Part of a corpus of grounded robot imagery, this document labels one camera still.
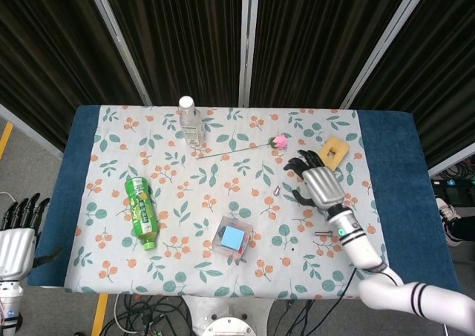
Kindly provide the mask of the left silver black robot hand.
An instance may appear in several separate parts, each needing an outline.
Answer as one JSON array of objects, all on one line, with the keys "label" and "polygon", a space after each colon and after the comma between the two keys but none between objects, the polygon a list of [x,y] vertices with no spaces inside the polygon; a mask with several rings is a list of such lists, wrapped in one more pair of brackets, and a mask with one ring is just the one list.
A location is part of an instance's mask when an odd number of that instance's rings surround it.
[{"label": "left silver black robot hand", "polygon": [[61,253],[58,247],[52,253],[35,255],[41,237],[39,227],[50,200],[41,200],[41,194],[13,201],[1,216],[1,281],[23,280],[32,269],[53,262]]}]

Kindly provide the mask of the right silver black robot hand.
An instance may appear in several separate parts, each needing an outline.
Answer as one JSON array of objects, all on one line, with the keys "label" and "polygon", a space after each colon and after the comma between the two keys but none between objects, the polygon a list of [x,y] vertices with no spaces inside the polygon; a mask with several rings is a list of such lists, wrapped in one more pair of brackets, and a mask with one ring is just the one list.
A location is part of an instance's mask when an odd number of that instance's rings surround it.
[{"label": "right silver black robot hand", "polygon": [[306,198],[296,189],[293,197],[300,205],[319,208],[330,215],[345,210],[343,206],[345,193],[333,172],[323,163],[314,151],[298,150],[304,158],[291,158],[284,166],[285,171],[293,171],[307,186],[310,197]]}]

